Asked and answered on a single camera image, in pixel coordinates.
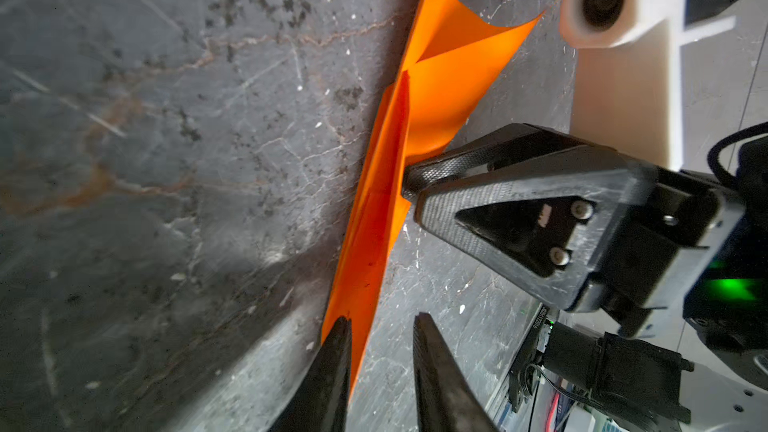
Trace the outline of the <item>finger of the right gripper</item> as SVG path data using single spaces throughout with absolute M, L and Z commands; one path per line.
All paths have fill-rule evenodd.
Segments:
M 588 141 L 554 129 L 513 123 L 472 142 L 405 167 L 401 195 L 415 201 L 424 190 L 452 183 L 483 166 L 488 173 L 565 150 L 587 147 Z
M 415 219 L 538 300 L 576 308 L 656 166 L 581 146 L 426 188 Z

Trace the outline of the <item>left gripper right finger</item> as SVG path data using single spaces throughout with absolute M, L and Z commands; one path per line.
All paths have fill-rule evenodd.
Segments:
M 420 431 L 497 430 L 426 312 L 414 318 L 413 364 Z

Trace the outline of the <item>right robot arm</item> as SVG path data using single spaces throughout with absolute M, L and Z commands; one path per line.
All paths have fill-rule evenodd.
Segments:
M 632 431 L 764 429 L 767 127 L 674 172 L 530 124 L 409 165 L 427 232 L 538 299 L 508 372 Z

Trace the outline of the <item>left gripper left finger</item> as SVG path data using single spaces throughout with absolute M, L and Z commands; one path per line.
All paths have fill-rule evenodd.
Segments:
M 339 317 L 270 431 L 344 431 L 350 393 L 351 321 Z

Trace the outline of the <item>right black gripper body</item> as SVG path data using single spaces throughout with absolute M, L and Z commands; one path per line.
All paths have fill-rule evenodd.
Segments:
M 601 310 L 620 336 L 656 334 L 745 212 L 737 192 L 707 177 L 660 170 L 647 201 L 610 234 L 573 313 Z

